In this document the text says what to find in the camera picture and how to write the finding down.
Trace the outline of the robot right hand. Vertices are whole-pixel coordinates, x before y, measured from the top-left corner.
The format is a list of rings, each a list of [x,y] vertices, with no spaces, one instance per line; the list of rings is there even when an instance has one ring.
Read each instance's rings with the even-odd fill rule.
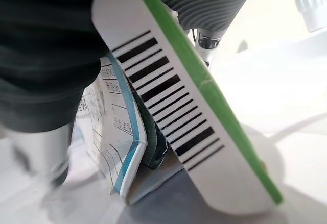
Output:
[[[94,0],[1,0],[1,124],[22,133],[71,132],[84,89],[108,48]],[[183,29],[226,30],[246,0],[162,0]]]

